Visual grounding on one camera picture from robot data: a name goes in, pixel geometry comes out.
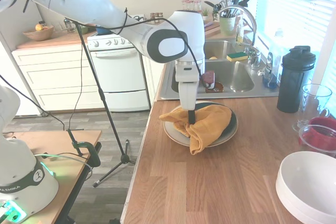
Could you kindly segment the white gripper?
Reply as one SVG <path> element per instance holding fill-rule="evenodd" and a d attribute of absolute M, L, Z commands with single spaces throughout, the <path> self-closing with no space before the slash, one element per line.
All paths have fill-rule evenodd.
<path fill-rule="evenodd" d="M 195 124 L 195 103 L 198 89 L 198 71 L 196 65 L 175 65 L 175 80 L 179 83 L 178 92 L 181 107 L 188 111 L 189 124 Z"/>

